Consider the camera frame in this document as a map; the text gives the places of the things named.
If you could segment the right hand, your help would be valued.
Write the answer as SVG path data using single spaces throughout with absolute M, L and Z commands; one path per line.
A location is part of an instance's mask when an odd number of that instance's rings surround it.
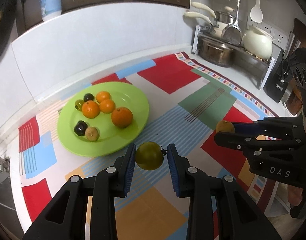
M 302 201 L 302 188 L 294 187 L 291 185 L 288 185 L 288 202 L 293 206 L 298 206 Z

